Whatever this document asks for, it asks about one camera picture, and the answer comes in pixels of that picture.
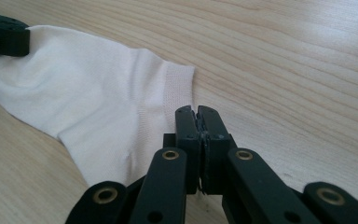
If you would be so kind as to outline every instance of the light wood tabletop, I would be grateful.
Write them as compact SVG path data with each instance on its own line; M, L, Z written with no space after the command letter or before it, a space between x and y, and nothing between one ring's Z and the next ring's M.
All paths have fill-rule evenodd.
M358 1L6 0L0 15L194 65L195 105L239 147L293 189L325 181L358 199ZM0 223L64 223L87 188L60 142L0 106ZM186 223L227 223L221 197L187 196Z

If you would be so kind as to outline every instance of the black object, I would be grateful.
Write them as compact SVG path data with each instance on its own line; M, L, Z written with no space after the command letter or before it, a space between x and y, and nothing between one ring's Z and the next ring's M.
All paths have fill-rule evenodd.
M27 24L0 16L0 54L21 57L29 53L30 31Z
M304 193L287 187L254 151L237 147L217 111L176 110L176 133L164 134L143 178L125 188L103 182L75 205L72 223L185 223L186 195L223 195L229 223L358 223L358 201L324 182Z

